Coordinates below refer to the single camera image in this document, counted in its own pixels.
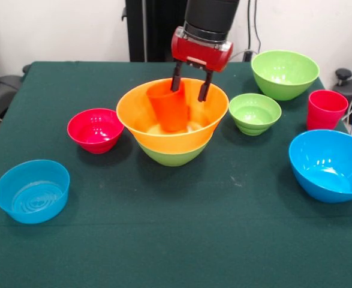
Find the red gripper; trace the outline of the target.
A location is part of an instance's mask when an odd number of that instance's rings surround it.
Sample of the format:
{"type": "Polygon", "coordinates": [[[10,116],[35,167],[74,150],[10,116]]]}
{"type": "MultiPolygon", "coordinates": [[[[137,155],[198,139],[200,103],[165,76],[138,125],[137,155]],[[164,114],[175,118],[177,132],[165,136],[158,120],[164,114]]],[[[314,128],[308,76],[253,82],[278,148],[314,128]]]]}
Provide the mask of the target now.
{"type": "Polygon", "coordinates": [[[191,62],[206,70],[206,79],[201,85],[198,95],[199,102],[205,102],[212,81],[213,71],[222,72],[233,52],[233,43],[207,43],[189,36],[184,27],[178,26],[172,36],[172,56],[177,59],[173,70],[171,91],[177,92],[180,87],[182,62],[191,62]]]}

